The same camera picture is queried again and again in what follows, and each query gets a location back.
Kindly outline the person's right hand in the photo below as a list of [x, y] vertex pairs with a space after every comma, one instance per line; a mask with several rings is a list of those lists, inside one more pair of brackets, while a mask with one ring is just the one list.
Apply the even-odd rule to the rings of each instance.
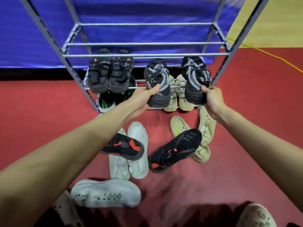
[[222, 122], [228, 111], [228, 106], [224, 103], [222, 91], [218, 87], [209, 87], [211, 91], [206, 95], [207, 102], [204, 104], [209, 115], [216, 121]]

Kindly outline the person's left hand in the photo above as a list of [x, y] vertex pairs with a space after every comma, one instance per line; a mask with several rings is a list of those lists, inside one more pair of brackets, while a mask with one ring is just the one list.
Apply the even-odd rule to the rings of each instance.
[[133, 95], [125, 101], [126, 106], [124, 111], [127, 114], [125, 122], [134, 119], [144, 113], [148, 108], [148, 101], [151, 96], [146, 95], [146, 87], [138, 87]]

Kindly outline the person's right forearm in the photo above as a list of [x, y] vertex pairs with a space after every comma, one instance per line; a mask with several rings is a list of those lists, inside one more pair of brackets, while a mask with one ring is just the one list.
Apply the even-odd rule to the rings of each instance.
[[217, 121], [303, 213], [303, 149], [248, 121], [229, 107]]

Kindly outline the person's left forearm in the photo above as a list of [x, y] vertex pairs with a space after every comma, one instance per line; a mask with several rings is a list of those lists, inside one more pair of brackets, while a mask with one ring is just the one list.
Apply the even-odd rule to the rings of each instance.
[[121, 103], [0, 171], [0, 227], [31, 227], [135, 110]]

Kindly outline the beige knit sneaker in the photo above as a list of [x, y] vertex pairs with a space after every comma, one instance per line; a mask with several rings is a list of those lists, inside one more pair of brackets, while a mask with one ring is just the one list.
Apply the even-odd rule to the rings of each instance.
[[175, 81], [177, 86], [183, 86], [181, 88], [177, 88], [177, 95], [179, 97], [179, 107], [183, 111], [191, 111], [194, 109], [195, 105], [193, 103], [190, 103], [185, 98], [185, 85], [186, 85], [186, 79], [180, 74], [177, 76]]
[[204, 106], [200, 107], [199, 119], [198, 130], [202, 133], [202, 141], [192, 158], [199, 163], [203, 163], [210, 158], [209, 144], [214, 137], [217, 121], [209, 115]]
[[170, 120], [170, 129], [174, 137], [191, 128], [187, 125], [184, 119], [180, 116], [173, 116]]
[[174, 77], [169, 75], [169, 84], [170, 84], [170, 102], [167, 107], [164, 108], [166, 112], [172, 112], [177, 110], [178, 102], [177, 102], [177, 88], [173, 87], [176, 86]]

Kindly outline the black sneaker with green stripes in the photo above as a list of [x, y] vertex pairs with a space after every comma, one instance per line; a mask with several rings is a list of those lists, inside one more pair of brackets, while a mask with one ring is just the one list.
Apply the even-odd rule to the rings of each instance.
[[[130, 75], [129, 87], [137, 87], [135, 78], [132, 75]], [[115, 94], [116, 105], [119, 105], [120, 103], [129, 99], [133, 95], [134, 91], [135, 91], [135, 89], [127, 89], [127, 91], [125, 91], [125, 92], [116, 93]]]
[[111, 91], [98, 94], [97, 103], [99, 112], [106, 113], [116, 106], [115, 95]]

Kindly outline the black sneaker with orange mark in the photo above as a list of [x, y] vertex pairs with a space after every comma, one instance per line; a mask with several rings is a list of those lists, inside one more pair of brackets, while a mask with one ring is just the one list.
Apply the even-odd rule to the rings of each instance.
[[96, 94], [103, 94], [109, 90], [110, 57], [93, 57], [89, 63], [88, 84], [90, 90]]
[[133, 57], [111, 57], [109, 89], [115, 94], [128, 90], [130, 75], [134, 69]]

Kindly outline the black sneaker with red accents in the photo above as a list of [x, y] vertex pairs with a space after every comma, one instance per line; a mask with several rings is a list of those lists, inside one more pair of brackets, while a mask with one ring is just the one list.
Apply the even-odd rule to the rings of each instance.
[[126, 160], [136, 161], [143, 156], [144, 151], [144, 145], [140, 141], [117, 133], [100, 153], [120, 156]]
[[167, 144], [154, 151], [149, 160], [149, 169], [153, 173], [163, 173], [181, 160], [194, 155], [202, 141], [202, 133], [198, 129], [189, 129]]

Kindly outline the blue tarp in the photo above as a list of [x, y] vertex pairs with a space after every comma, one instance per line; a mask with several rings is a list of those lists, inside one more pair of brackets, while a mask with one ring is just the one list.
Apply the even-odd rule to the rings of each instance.
[[[60, 47], [74, 21], [63, 0], [31, 0]], [[220, 0], [71, 0], [82, 23], [212, 22]], [[84, 27], [89, 42], [202, 42], [208, 26]], [[19, 0], [0, 0], [0, 68], [64, 68]]]

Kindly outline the grey metal shoe rack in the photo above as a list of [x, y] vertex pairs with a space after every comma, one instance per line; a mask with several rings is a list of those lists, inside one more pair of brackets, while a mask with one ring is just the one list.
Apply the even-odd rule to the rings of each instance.
[[[70, 31], [68, 37], [66, 38], [62, 47], [59, 47], [57, 41], [52, 35], [50, 29], [38, 13], [37, 9], [33, 5], [31, 0], [19, 0], [23, 7], [25, 8], [28, 15], [32, 18], [33, 22], [36, 24], [37, 28], [41, 31], [44, 38], [47, 40], [53, 51], [56, 53], [58, 58], [66, 67], [69, 74], [77, 82], [78, 86], [81, 88], [82, 92], [85, 94], [87, 99], [92, 104], [93, 108], [97, 110], [97, 103], [93, 101], [91, 94], [88, 92], [91, 88], [88, 87], [88, 70], [86, 72], [84, 80], [78, 76], [74, 67], [70, 63], [68, 58], [100, 58], [108, 57], [108, 55], [93, 54], [92, 47], [167, 47], [167, 46], [202, 46], [202, 51], [200, 53], [134, 53], [131, 56], [134, 60], [148, 60], [161, 58], [163, 60], [180, 60], [183, 57], [197, 56], [204, 60], [204, 57], [218, 57], [225, 56], [220, 68], [218, 69], [215, 76], [212, 78], [215, 84], [218, 79], [222, 76], [223, 72], [227, 68], [228, 64], [232, 60], [234, 54], [241, 46], [245, 37], [251, 30], [252, 26], [255, 24], [256, 20], [259, 18], [260, 14], [266, 7], [269, 0], [258, 0], [256, 6], [254, 7], [252, 13], [250, 14], [248, 20], [240, 31], [238, 37], [232, 46], [229, 45], [227, 38], [225, 37], [223, 31], [218, 25], [218, 20], [222, 14], [223, 8], [226, 4], [226, 0], [219, 0], [218, 9], [211, 22], [159, 22], [159, 23], [82, 23], [78, 17], [75, 10], [74, 4], [71, 0], [63, 0], [68, 8], [68, 11], [74, 21], [74, 26]], [[209, 26], [209, 31], [207, 38], [202, 42], [127, 42], [127, 43], [90, 43], [85, 35], [83, 27], [139, 27], [139, 26]]]

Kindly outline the white mesh sneaker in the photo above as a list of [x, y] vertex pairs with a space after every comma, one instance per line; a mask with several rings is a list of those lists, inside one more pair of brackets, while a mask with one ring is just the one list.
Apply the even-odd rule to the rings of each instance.
[[140, 189], [126, 179], [96, 181], [84, 179], [71, 189], [70, 197], [80, 207], [136, 207], [142, 198]]

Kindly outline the beige clog shoe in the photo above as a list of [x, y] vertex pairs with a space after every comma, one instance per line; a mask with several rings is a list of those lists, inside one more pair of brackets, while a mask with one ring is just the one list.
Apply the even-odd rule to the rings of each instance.
[[235, 227], [277, 227], [277, 224], [264, 206], [250, 203], [244, 208]]

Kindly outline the white clog shoe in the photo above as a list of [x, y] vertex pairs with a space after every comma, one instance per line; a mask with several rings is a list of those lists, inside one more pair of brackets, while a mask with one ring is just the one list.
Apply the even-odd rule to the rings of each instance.
[[81, 227], [77, 210], [67, 190], [52, 204], [51, 208], [59, 214], [64, 227]]

